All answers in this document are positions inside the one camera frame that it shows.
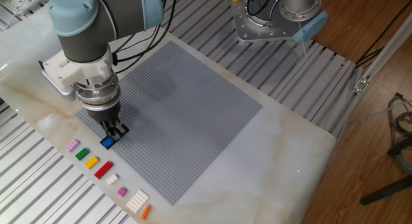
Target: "yellow lego brick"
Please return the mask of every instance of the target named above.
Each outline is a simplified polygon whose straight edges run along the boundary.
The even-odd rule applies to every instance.
[[[89,162],[87,162],[86,164],[85,164],[85,166],[88,168],[88,169],[91,169],[93,166],[95,166],[95,164],[98,162],[98,158],[95,156],[95,157],[93,157],[92,159],[90,159],[89,160]]]

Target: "wooden floor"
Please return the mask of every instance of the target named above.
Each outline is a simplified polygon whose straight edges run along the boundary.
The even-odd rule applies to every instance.
[[[388,114],[362,119],[385,110],[396,92],[412,100],[412,37],[384,66],[352,114],[304,224],[412,223],[412,188],[368,206],[359,203],[363,195],[407,175],[386,154],[392,146]],[[396,108],[394,115],[405,111]],[[412,162],[412,150],[404,153]]]
[[[329,21],[314,40],[348,60],[357,62],[409,2],[322,0],[322,8],[328,12]],[[395,30],[405,18],[401,17],[401,22],[394,24]]]

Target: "red lego brick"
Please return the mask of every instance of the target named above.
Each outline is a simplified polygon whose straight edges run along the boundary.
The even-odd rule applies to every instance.
[[[106,162],[96,173],[95,176],[97,177],[97,179],[101,179],[101,177],[103,177],[109,170],[110,168],[113,166],[113,164],[111,162]]]

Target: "white lego brick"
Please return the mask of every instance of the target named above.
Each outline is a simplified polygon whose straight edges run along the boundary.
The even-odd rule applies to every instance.
[[[129,207],[134,213],[137,213],[137,211],[139,211],[139,209],[149,198],[149,195],[139,189],[139,191],[137,191],[137,193],[126,204],[126,206]]]
[[[117,181],[117,179],[118,179],[118,176],[116,174],[113,174],[107,179],[107,181],[111,185],[113,182]]]

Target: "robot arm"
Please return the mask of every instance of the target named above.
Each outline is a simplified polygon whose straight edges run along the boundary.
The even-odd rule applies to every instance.
[[[75,95],[114,143],[128,132],[120,124],[120,86],[109,42],[163,20],[161,0],[50,0],[62,51],[44,62],[43,74],[65,97]]]

